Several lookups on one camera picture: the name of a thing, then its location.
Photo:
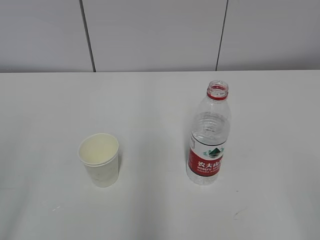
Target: red label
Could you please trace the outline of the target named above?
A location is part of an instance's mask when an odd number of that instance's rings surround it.
[[[195,174],[210,177],[219,172],[222,157],[223,155],[215,160],[205,160],[190,149],[188,165]]]

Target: white wall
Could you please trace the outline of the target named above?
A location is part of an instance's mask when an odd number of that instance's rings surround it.
[[[97,71],[212,71],[227,0],[83,0]],[[320,0],[229,0],[218,70],[320,69]],[[92,72],[79,0],[1,0],[1,72]]]
[[[320,69],[319,0],[229,0],[218,70]]]
[[[83,0],[97,71],[212,71],[226,0]]]
[[[78,0],[1,0],[0,72],[92,72]]]

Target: bottle opening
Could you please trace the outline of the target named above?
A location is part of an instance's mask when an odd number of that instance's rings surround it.
[[[228,84],[221,80],[215,80],[209,83],[206,94],[209,98],[222,101],[227,99],[229,92]]]

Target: bottle label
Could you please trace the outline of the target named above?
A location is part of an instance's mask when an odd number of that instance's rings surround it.
[[[199,142],[191,134],[189,168],[197,175],[210,177],[219,172],[226,142],[207,145]]]

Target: green mountain logo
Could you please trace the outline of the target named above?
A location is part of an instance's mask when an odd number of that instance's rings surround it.
[[[221,151],[218,148],[215,148],[212,151],[208,151],[208,156],[212,159],[215,159],[220,155],[220,153]]]

